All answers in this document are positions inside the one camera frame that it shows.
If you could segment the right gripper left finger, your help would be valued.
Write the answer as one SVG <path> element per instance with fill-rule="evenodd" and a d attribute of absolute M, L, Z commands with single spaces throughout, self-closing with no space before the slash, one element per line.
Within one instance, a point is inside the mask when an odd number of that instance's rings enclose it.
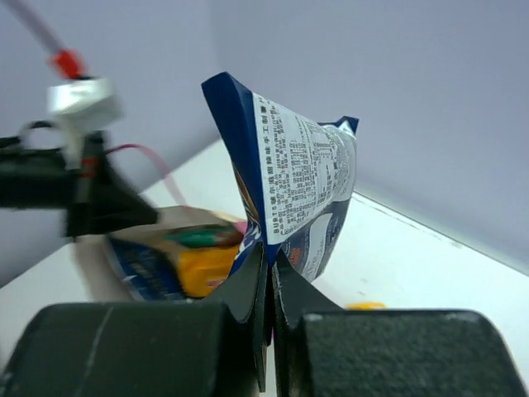
<path fill-rule="evenodd" d="M 4 396 L 256 396 L 265 389 L 267 264 L 252 251 L 193 302 L 56 304 L 29 323 Z"/>

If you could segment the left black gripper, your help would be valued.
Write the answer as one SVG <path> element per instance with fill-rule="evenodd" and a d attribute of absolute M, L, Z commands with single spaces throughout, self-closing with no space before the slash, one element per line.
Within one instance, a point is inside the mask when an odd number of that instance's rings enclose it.
<path fill-rule="evenodd" d="M 102 235 L 155 224 L 159 212 L 113 167 L 106 134 L 82 141 L 78 168 L 67 167 L 59 148 L 33 149 L 22 134 L 1 139 L 1 206 L 66 209 L 67 237 Z"/>

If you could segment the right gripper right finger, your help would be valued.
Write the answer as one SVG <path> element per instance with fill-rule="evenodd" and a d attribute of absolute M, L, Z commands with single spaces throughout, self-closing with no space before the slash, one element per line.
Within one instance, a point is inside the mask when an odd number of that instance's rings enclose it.
<path fill-rule="evenodd" d="M 498 330 L 480 313 L 350 310 L 279 255 L 271 270 L 280 396 L 525 396 Z"/>

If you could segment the yellow orange snack packet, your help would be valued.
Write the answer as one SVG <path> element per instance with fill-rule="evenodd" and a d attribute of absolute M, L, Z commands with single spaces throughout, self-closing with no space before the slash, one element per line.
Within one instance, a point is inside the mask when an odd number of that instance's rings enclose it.
<path fill-rule="evenodd" d="M 349 310 L 376 310 L 386 309 L 387 306 L 380 302 L 362 302 L 355 304 L 347 304 L 346 308 Z"/>

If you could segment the pink beige paper bag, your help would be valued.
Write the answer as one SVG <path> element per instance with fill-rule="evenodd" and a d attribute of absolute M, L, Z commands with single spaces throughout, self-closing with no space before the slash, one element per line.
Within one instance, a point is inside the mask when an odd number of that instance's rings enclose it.
<path fill-rule="evenodd" d="M 199 299 L 177 276 L 181 251 L 239 246 L 247 228 L 226 147 L 217 142 L 145 192 L 158 223 L 74 243 L 75 263 L 94 301 Z"/>

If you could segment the dark blue chip bag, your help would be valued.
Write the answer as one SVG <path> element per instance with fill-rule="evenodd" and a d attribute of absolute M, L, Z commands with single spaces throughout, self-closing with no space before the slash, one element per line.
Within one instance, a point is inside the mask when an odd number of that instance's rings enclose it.
<path fill-rule="evenodd" d="M 356 177 L 359 120 L 315 122 L 222 72 L 202 84 L 231 159 L 247 227 L 230 272 L 257 243 L 273 265 L 284 253 L 308 281 L 325 269 Z"/>

